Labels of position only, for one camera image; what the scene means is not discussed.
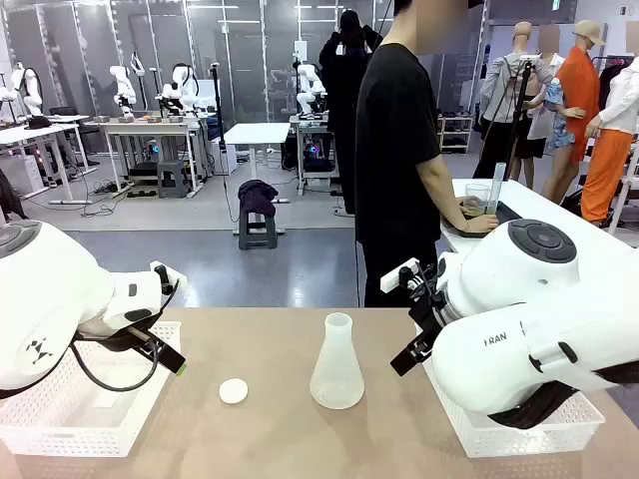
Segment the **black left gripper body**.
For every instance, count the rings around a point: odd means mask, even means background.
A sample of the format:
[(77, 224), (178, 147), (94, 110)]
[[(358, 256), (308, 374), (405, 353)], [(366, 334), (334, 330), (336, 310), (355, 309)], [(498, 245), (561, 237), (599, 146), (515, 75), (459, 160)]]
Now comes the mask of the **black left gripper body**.
[(134, 333), (129, 328), (121, 329), (109, 337), (91, 336), (76, 331), (74, 339), (77, 341), (93, 341), (102, 345), (112, 352), (124, 352), (136, 350), (138, 352), (149, 352), (149, 336), (141, 337), (140, 333)]

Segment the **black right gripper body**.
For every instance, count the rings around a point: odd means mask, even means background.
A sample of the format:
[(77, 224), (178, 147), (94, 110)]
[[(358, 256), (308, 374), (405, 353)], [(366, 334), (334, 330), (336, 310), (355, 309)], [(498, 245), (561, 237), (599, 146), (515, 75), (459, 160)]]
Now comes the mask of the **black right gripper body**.
[(420, 333), (413, 341), (413, 349), (432, 349), (436, 338), (446, 326), (443, 312), (448, 305), (445, 292), (437, 286), (435, 278), (427, 279), (411, 294), (413, 305), (409, 316)]

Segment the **translucent plastic conical flask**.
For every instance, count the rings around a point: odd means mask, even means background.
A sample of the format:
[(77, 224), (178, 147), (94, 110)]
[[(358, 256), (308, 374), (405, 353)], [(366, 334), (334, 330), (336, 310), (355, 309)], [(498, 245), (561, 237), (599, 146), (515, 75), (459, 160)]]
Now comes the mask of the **translucent plastic conical flask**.
[(329, 314), (324, 338), (310, 381), (313, 399), (331, 410), (349, 409), (364, 395), (364, 382), (352, 341), (352, 319), (343, 312)]

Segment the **round white flask lid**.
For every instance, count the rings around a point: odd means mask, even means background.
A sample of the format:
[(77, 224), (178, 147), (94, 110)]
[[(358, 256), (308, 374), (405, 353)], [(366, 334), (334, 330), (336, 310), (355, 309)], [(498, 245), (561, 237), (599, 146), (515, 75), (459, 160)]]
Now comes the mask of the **round white flask lid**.
[(219, 397), (225, 404), (239, 404), (249, 393), (248, 384), (240, 378), (230, 378), (219, 386)]

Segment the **white perforated plastic basket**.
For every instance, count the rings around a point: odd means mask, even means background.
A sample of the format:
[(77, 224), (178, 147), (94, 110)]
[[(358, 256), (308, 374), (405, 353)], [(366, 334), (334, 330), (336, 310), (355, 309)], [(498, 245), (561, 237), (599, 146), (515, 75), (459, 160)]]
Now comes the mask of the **white perforated plastic basket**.
[(160, 365), (141, 388), (113, 392), (92, 382), (67, 351), (45, 380), (0, 401), (0, 441), (19, 455), (125, 457), (170, 374)]
[(606, 419), (584, 394), (574, 393), (541, 423), (506, 427), (468, 405), (508, 407), (524, 402), (544, 377), (529, 359), (517, 323), (490, 325), (469, 317), (447, 325), (423, 369), (469, 458), (579, 452)]

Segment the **person's right hand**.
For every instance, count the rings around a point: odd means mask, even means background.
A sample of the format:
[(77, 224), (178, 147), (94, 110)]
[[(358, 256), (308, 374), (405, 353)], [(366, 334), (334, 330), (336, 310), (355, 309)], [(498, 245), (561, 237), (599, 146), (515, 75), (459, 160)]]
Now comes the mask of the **person's right hand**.
[(477, 196), (458, 198), (465, 223), (458, 229), (469, 234), (489, 233), (499, 226), (496, 215), (487, 214), (487, 202)]

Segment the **clear plastic beaker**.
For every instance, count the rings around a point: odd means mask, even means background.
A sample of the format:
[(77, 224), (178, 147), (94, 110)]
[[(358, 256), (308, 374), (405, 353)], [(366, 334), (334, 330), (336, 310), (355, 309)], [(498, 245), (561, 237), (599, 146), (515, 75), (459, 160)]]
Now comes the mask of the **clear plastic beaker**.
[(469, 184), (465, 187), (462, 206), (465, 213), (474, 218), (486, 213), (490, 198), (490, 187), (482, 184)]

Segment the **clear graduated cylinder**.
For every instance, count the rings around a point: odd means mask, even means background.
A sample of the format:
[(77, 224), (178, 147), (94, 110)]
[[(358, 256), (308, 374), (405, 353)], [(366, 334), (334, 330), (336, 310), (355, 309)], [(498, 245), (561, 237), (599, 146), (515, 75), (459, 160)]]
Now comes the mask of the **clear graduated cylinder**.
[(490, 188), (490, 195), (486, 205), (485, 213), (487, 215), (496, 215), (498, 208), (499, 195), (506, 174), (506, 163), (497, 163), (495, 165), (492, 184)]

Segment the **person in black t-shirt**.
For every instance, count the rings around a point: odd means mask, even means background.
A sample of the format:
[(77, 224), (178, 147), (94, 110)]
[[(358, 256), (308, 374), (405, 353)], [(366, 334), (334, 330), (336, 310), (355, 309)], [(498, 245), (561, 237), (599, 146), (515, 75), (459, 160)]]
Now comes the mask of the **person in black t-shirt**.
[(441, 156), (436, 105), (419, 48), (435, 46), (465, 14), (465, 0), (394, 0), (388, 33), (368, 61), (355, 119), (355, 233), (366, 272), (367, 307), (407, 307), (406, 293), (380, 279), (414, 257), (436, 260), (445, 219), (416, 166)]

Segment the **dark jacket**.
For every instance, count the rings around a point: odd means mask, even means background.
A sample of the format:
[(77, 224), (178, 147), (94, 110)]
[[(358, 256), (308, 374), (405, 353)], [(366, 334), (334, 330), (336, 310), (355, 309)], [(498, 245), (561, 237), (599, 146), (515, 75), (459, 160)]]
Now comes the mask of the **dark jacket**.
[(243, 214), (254, 213), (273, 218), (276, 214), (273, 200), (278, 195), (278, 190), (262, 180), (246, 181), (238, 190), (240, 211)]

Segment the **white robot work table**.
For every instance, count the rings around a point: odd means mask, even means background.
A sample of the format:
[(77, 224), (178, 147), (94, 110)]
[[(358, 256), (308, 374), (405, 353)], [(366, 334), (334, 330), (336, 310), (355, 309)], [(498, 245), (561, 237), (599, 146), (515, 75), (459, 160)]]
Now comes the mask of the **white robot work table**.
[(104, 135), (116, 185), (113, 196), (127, 194), (139, 181), (157, 180), (161, 162), (183, 161), (191, 199), (211, 176), (205, 122), (178, 117), (147, 120), (107, 118), (96, 121)]

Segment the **mannequin in orange trousers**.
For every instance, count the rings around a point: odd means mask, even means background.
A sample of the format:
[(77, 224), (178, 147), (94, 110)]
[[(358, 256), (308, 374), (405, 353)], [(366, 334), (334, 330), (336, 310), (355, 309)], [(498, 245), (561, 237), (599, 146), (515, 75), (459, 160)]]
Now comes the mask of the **mannequin in orange trousers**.
[(587, 125), (585, 137), (597, 133), (586, 183), (581, 197), (581, 216), (600, 226), (639, 129), (639, 53), (610, 82), (605, 108)]

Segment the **mannequin in grey shirt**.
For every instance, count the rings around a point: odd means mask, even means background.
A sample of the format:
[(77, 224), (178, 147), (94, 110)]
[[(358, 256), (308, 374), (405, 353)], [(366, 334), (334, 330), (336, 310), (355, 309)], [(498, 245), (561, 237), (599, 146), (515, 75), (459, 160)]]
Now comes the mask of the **mannequin in grey shirt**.
[(510, 139), (520, 97), (526, 62), (527, 44), (532, 25), (522, 21), (513, 29), (512, 51), (494, 59), (480, 91), (480, 126), (483, 146), (474, 179), (491, 179), (497, 163), (507, 163), (511, 156)]

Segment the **mannequin in orange robe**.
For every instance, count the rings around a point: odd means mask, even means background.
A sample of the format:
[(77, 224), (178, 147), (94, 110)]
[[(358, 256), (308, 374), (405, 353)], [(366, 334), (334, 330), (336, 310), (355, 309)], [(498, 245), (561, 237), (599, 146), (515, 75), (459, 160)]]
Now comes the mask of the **mannequin in orange robe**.
[(544, 198), (559, 204), (575, 179), (586, 147), (586, 127), (599, 113), (600, 80), (589, 51), (602, 46), (600, 24), (582, 20), (574, 25), (575, 45), (546, 90), (544, 106), (554, 113), (552, 171)]

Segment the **metal frame robot table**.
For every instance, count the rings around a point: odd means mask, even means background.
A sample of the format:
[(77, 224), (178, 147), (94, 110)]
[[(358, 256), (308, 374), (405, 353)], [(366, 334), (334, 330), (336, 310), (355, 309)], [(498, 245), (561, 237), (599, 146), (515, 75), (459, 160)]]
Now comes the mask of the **metal frame robot table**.
[(333, 134), (328, 130), (328, 113), (290, 116), (296, 136), (298, 159), (297, 193), (329, 189), (339, 178)]

